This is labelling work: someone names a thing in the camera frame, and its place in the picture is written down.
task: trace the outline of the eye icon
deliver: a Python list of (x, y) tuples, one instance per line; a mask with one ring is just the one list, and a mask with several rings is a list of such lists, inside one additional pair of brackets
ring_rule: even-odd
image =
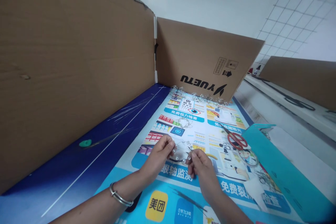
[(194, 108), (190, 108), (190, 109), (188, 109), (189, 110), (189, 112), (190, 113), (192, 113), (192, 114), (200, 114), (201, 112), (199, 112), (197, 109), (194, 109)]

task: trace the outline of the bracelet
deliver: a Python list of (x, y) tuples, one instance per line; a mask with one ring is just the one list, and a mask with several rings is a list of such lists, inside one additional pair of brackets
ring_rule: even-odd
[(112, 197), (114, 197), (117, 201), (119, 201), (121, 204), (123, 204), (123, 205), (125, 205), (125, 206), (127, 206), (127, 207), (130, 207), (130, 206), (132, 206), (133, 205), (133, 201), (126, 201), (126, 200), (124, 200), (118, 193), (117, 193), (117, 191), (113, 191), (113, 184), (114, 183), (112, 183), (111, 185), (110, 185), (110, 192), (111, 192), (111, 196)]

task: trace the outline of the brown cardboard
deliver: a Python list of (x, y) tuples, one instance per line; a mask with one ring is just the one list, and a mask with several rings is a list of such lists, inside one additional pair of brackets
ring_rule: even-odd
[(264, 44), (169, 19), (158, 18), (157, 23), (159, 83), (226, 101), (231, 100)]
[(0, 0), (0, 193), (154, 84), (153, 17), (134, 0)]
[(272, 56), (260, 77), (336, 111), (336, 62)]

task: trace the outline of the yuetu logo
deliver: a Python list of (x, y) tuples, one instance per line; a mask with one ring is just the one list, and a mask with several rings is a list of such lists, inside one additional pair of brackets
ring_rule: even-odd
[[(199, 79), (195, 79), (194, 81), (194, 78), (190, 78), (186, 75), (182, 75), (182, 78), (181, 78), (181, 81), (185, 82), (185, 83), (188, 83), (190, 85), (194, 85), (194, 86), (198, 86), (200, 88), (204, 88), (204, 89), (207, 89), (207, 90), (211, 90), (213, 91), (214, 88), (215, 88), (215, 84), (212, 84), (209, 88), (209, 83), (208, 82), (205, 82), (205, 81), (201, 81)], [(216, 95), (219, 93), (219, 96), (221, 96), (224, 92), (224, 88), (226, 87), (227, 84), (223, 85), (223, 86), (220, 86), (219, 88), (216, 89), (216, 91), (214, 92), (213, 95)]]

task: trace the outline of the woman's right hand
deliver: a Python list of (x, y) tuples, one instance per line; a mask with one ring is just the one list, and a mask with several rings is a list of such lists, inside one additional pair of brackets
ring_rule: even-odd
[(200, 149), (195, 149), (189, 153), (190, 160), (187, 160), (188, 174), (191, 178), (198, 176), (200, 188), (204, 199), (211, 205), (216, 201), (216, 197), (222, 195), (214, 167), (210, 158)]

